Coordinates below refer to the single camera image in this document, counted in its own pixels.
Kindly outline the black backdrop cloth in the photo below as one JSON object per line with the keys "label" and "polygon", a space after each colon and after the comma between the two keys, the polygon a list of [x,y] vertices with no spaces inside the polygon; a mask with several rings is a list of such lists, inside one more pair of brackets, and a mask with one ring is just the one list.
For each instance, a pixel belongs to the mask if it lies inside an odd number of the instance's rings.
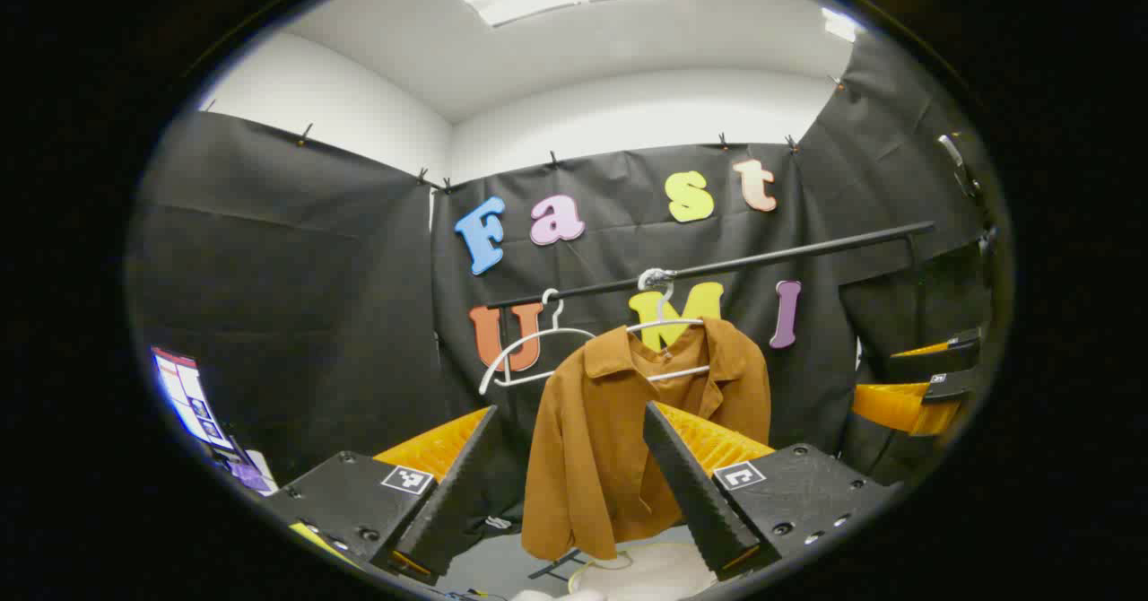
{"label": "black backdrop cloth", "polygon": [[[982,220],[936,138],[948,94],[864,36],[840,89],[744,67],[631,71],[537,91],[458,126],[459,187],[231,114],[174,120],[127,241],[138,343],[197,362],[230,440],[287,483],[338,451],[391,448],[496,405],[476,539],[519,532],[546,378],[489,385],[501,349],[551,327],[656,317],[651,267],[687,270],[916,229],[913,239],[682,278],[668,318],[721,318],[761,348],[770,440],[850,448],[856,362],[987,323],[1013,267],[1002,200],[974,161]],[[484,524],[495,516],[509,531]]]}

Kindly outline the black clothes rack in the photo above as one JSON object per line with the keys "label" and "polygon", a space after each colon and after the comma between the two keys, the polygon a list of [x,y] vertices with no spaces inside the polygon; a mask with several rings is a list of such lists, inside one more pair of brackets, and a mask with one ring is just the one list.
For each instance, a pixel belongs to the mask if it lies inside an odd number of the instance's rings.
{"label": "black clothes rack", "polygon": [[[791,260],[804,260],[808,257],[819,257],[820,255],[845,252],[845,250],[852,250],[861,247],[884,244],[884,242],[890,242],[900,239],[913,239],[915,236],[916,229],[913,226],[909,228],[898,228],[889,231],[877,231],[869,234],[862,234],[862,236],[853,236],[847,239],[836,239],[828,242],[821,242],[821,244],[812,245],[800,245],[786,250],[779,250],[779,252],[761,253],[754,255],[754,257],[743,257],[738,260],[721,262],[716,265],[708,266],[696,266],[687,267],[687,270],[672,270],[676,271],[677,276],[674,279],[674,283],[682,278],[697,278],[697,275],[709,275],[709,274],[722,274],[730,273],[734,270],[746,270],[746,267],[767,266],[767,265],[778,265],[778,263],[791,262]],[[629,283],[633,289],[639,290],[637,287],[637,279],[634,279]],[[665,287],[649,287],[647,291],[651,289],[660,289],[661,295],[664,295]],[[688,318],[700,318],[701,320],[709,317],[701,317],[700,314],[695,314]],[[656,349],[656,351],[664,351],[665,348],[669,348],[670,344],[677,339],[681,331],[685,331],[687,326],[667,326],[667,327],[656,327],[647,328],[644,331],[633,331],[635,335],[639,336],[647,348]],[[616,546],[616,555],[619,555],[619,549]]]}

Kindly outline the black device on stand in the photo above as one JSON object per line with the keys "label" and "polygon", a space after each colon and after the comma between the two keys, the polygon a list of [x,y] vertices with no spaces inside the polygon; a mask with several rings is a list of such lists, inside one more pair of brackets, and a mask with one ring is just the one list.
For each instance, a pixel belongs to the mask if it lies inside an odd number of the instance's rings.
{"label": "black device on stand", "polygon": [[982,233],[978,236],[978,249],[983,260],[988,262],[994,253],[994,250],[996,250],[999,229],[996,228],[996,224],[993,221],[991,210],[988,210],[984,189],[982,188],[979,180],[972,175],[972,172],[965,163],[962,153],[960,153],[954,138],[955,135],[939,135],[936,138],[936,142],[943,146],[943,150],[951,156],[952,165],[954,165],[952,174],[956,180],[957,187],[965,195],[965,197],[974,200],[974,204],[978,209],[982,220]]}

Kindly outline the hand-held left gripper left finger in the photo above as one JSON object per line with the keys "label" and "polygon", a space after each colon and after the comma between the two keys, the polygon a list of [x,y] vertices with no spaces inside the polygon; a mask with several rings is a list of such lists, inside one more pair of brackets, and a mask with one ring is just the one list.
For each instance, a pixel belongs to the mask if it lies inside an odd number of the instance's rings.
{"label": "hand-held left gripper left finger", "polygon": [[340,451],[264,504],[352,567],[430,585],[476,541],[483,465],[499,440],[499,409],[484,406],[377,456]]}

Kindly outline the white laundry hamper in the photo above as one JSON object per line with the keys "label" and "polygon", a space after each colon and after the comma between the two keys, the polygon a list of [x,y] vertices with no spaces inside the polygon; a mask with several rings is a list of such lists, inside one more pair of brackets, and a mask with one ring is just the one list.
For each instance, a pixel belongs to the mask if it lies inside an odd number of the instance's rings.
{"label": "white laundry hamper", "polygon": [[643,544],[579,567],[563,596],[521,590],[509,601],[682,601],[714,585],[718,573],[692,544]]}

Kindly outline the empty white hanger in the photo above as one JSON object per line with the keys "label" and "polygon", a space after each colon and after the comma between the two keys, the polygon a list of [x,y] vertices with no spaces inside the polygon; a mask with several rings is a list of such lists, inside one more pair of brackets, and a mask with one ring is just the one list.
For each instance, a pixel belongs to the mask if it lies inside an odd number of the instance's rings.
{"label": "empty white hanger", "polygon": [[545,307],[550,300],[557,302],[557,310],[551,317],[551,327],[541,328],[540,331],[528,333],[528,335],[522,335],[520,339],[514,341],[514,343],[509,344],[509,348],[501,349],[501,354],[495,357],[491,364],[484,369],[483,380],[480,381],[478,387],[478,393],[484,396],[487,393],[489,385],[495,383],[501,388],[511,388],[525,385],[528,383],[534,383],[534,381],[549,378],[553,375],[553,370],[548,370],[538,373],[538,375],[527,376],[523,378],[512,378],[511,368],[509,367],[509,356],[515,352],[517,348],[527,344],[528,341],[545,338],[549,335],[579,335],[582,338],[595,338],[595,333],[582,330],[582,328],[563,327],[561,326],[561,313],[563,313],[563,297],[561,291],[557,289],[548,289],[542,295],[542,306]]}

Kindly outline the white hanger with shirt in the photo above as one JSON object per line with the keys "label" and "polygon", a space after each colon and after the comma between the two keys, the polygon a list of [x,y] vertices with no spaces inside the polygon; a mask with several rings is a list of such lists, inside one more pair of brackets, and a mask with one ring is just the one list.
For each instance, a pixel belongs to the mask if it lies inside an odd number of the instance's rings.
{"label": "white hanger with shirt", "polygon": [[[646,290],[649,287],[664,286],[665,291],[664,295],[661,295],[660,300],[657,302],[656,319],[649,320],[649,322],[645,323],[637,323],[636,326],[628,327],[627,331],[644,331],[647,330],[647,328],[667,326],[704,327],[704,320],[700,318],[665,317],[665,305],[670,300],[673,295],[674,281],[676,276],[676,271],[661,270],[661,267],[651,267],[651,270],[645,270],[644,273],[639,274],[639,278],[637,278],[637,287],[639,287],[639,290]],[[709,372],[709,365],[698,365],[698,367],[689,368],[687,370],[665,372],[661,373],[661,375],[651,375],[645,378],[647,380],[647,383],[657,383],[657,381],[705,375],[707,372]]]}

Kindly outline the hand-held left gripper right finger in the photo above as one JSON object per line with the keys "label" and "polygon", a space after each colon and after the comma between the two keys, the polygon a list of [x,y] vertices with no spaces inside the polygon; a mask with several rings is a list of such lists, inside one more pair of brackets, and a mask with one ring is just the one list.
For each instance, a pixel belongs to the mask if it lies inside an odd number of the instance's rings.
{"label": "hand-held left gripper right finger", "polygon": [[770,448],[661,401],[645,405],[643,438],[721,580],[804,559],[901,494],[808,443]]}

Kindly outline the brown shirt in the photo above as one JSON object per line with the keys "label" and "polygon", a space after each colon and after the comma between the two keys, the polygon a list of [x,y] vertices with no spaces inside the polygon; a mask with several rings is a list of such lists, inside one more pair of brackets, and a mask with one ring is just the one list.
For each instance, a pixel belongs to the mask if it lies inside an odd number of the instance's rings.
{"label": "brown shirt", "polygon": [[664,351],[627,327],[589,339],[546,380],[525,485],[522,548],[554,561],[577,549],[614,559],[618,544],[660,534],[683,514],[643,438],[647,401],[770,440],[770,376],[761,348],[706,318]]}

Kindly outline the lit computer monitor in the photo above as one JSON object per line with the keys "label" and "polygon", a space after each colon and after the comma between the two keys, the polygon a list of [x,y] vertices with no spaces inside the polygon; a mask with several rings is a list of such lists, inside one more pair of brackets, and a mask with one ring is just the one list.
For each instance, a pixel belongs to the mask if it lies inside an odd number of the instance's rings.
{"label": "lit computer monitor", "polygon": [[160,377],[161,391],[165,393],[186,432],[210,447],[236,456],[234,443],[227,438],[224,426],[208,401],[196,360],[156,346],[149,348],[149,352]]}

